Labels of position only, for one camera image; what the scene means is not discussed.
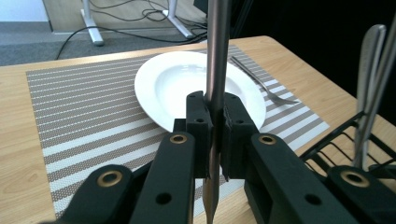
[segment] wooden table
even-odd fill
[[[269,74],[323,118],[330,128],[296,152],[301,154],[356,113],[356,100],[317,70],[267,36],[231,40]],[[205,48],[206,44],[147,49],[46,63],[0,67],[0,223],[37,223],[55,219],[26,72]],[[373,133],[396,148],[396,128],[379,116]],[[216,223],[255,223],[240,189],[219,203]],[[194,223],[205,223],[205,214]]]

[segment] brass insert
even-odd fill
[[[276,143],[276,139],[270,135],[261,135],[259,141],[265,145],[273,145]]]
[[[359,173],[353,171],[343,171],[340,175],[343,180],[355,187],[367,188],[370,186],[369,180]]]
[[[182,143],[187,142],[187,136],[183,135],[183,134],[175,134],[170,138],[170,140],[171,140],[171,143],[182,144]]]
[[[118,184],[122,179],[120,171],[107,171],[101,174],[98,178],[98,185],[103,188],[108,188]]]

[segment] white plate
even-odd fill
[[[206,89],[206,54],[174,51],[155,56],[137,71],[137,100],[145,112],[168,132],[174,120],[186,118],[186,96]],[[227,63],[225,91],[239,96],[260,129],[265,120],[265,102],[256,84]]]

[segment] woven placemat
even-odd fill
[[[232,55],[276,94],[296,99],[238,47],[229,47]],[[27,72],[56,217],[92,171],[107,164],[135,170],[154,158],[166,130],[148,117],[134,93],[137,70],[153,56]],[[329,127],[303,103],[278,106],[261,91],[267,106],[261,132],[278,135],[292,149]],[[222,199],[244,181],[226,183],[222,177],[220,183]],[[204,211],[201,198],[202,180],[196,180],[195,216]]]

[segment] black wire rack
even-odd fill
[[[326,135],[300,159],[314,171],[319,178],[325,178],[327,171],[339,165],[351,165],[354,158],[354,132],[363,116],[358,113]],[[369,137],[367,166],[371,175],[378,179],[388,179],[396,184],[396,152],[374,134]]]

